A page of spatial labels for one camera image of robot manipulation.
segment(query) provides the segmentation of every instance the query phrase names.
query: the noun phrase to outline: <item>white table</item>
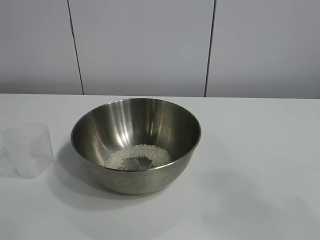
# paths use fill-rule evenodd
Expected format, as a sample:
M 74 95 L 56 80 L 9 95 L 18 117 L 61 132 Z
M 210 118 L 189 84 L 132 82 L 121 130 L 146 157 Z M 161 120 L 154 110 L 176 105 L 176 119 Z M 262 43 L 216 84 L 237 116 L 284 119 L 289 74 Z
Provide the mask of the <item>white table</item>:
M 1 240 L 319 240 L 320 100 L 160 97 L 195 114 L 185 172 L 147 196 L 105 191 L 70 146 L 74 123 L 122 96 L 0 94 L 0 131 L 49 127 L 34 180 L 0 161 Z

